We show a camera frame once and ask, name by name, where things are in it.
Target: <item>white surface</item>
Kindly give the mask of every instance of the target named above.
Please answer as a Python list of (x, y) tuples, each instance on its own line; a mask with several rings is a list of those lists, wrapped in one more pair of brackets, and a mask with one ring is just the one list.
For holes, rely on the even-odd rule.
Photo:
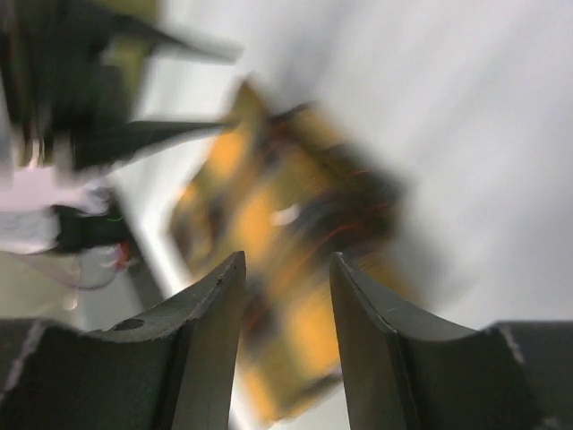
[[(236, 68), (164, 62), (149, 112), (224, 111), (234, 75), (251, 70), (283, 108), (320, 99), (372, 161), (408, 183), (393, 252), (430, 309), (474, 328), (573, 316), (573, 4), (175, 3), (172, 22), (246, 51)], [(170, 292), (185, 274), (161, 220), (205, 150), (188, 143), (119, 174)], [(331, 418), (333, 401), (313, 414), (321, 428), (347, 428)]]
[(37, 211), (64, 204), (88, 213), (101, 213), (107, 209), (106, 204), (86, 193), (99, 186), (99, 180), (65, 184), (51, 167), (19, 168), (10, 184), (0, 184), (0, 212)]
[(276, 423), (271, 430), (343, 430), (348, 426), (346, 398), (342, 387), (334, 390), (317, 407), (292, 420)]

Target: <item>white cloth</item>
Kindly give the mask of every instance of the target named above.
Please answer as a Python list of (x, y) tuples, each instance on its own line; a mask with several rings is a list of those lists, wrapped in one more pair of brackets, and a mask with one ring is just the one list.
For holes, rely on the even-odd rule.
[(100, 179), (76, 185), (60, 184), (53, 168), (17, 171), (11, 184), (0, 187), (0, 251), (35, 254), (51, 249), (59, 233), (54, 204), (89, 214), (107, 210)]

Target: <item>screw hole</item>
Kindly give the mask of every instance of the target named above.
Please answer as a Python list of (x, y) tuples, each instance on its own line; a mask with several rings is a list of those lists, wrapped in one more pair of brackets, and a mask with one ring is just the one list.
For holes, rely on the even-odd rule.
[(139, 329), (143, 325), (143, 320), (137, 318), (130, 318), (129, 320), (121, 321), (117, 324), (112, 331), (125, 331)]

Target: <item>blurred object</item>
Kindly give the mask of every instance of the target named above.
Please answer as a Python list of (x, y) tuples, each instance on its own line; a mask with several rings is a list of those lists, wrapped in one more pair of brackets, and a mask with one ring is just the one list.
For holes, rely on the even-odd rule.
[(50, 210), (2, 211), (0, 250), (15, 254), (43, 253), (54, 247), (58, 230), (58, 220)]
[[(101, 3), (0, 0), (0, 121), (7, 123), (9, 116), (9, 124), (0, 124), (0, 151), (5, 152), (0, 155), (16, 154), (17, 166), (55, 163), (75, 173), (109, 168), (166, 139), (196, 131), (219, 133), (231, 125), (127, 124), (144, 59), (159, 48), (223, 64), (232, 64), (241, 50), (156, 29), (150, 25), (157, 18), (154, 1)], [(6, 149), (7, 139), (13, 151)], [(13, 163), (5, 164), (11, 174)]]
[[(49, 318), (76, 325), (79, 315), (68, 306), (76, 293), (69, 288), (63, 288), (60, 283), (60, 280), (70, 283), (77, 280), (78, 274), (70, 271), (75, 270), (75, 260), (40, 255), (25, 258), (20, 260), (15, 259), (12, 254), (0, 253), (0, 271), (3, 277), (0, 286), (0, 316)], [(32, 269), (28, 258), (42, 267), (43, 271)]]
[(0, 321), (0, 428), (227, 430), (244, 254), (109, 331)]
[(272, 116), (249, 82), (170, 232), (193, 276), (234, 249), (248, 260), (238, 365), (260, 419), (294, 417), (340, 382), (329, 257), (345, 251), (412, 298), (382, 250), (397, 217), (396, 182), (364, 169), (315, 109)]
[(108, 207), (105, 178), (62, 184), (54, 167), (25, 168), (14, 173), (10, 187), (0, 186), (0, 212), (42, 211), (53, 204), (73, 206), (89, 214), (101, 214)]
[(473, 331), (408, 303), (342, 254), (330, 279), (353, 430), (570, 428), (571, 322)]
[(13, 258), (73, 291), (95, 291), (108, 287), (124, 267), (119, 248), (112, 254), (102, 254), (98, 248), (89, 255), (59, 256), (52, 254), (12, 254)]
[(56, 254), (77, 254), (91, 248), (118, 245), (132, 237), (116, 205), (110, 205), (103, 215), (91, 216), (69, 206), (54, 205), (51, 209), (59, 225), (51, 250)]

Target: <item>gray floor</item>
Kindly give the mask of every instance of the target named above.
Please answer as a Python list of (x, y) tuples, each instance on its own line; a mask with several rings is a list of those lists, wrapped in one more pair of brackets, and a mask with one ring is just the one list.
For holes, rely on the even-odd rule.
[[(82, 257), (83, 286), (102, 286), (114, 273), (100, 267), (101, 255)], [(133, 285), (118, 273), (104, 288), (78, 292), (75, 258), (0, 253), (0, 316), (45, 317), (83, 330), (110, 328), (141, 311)]]

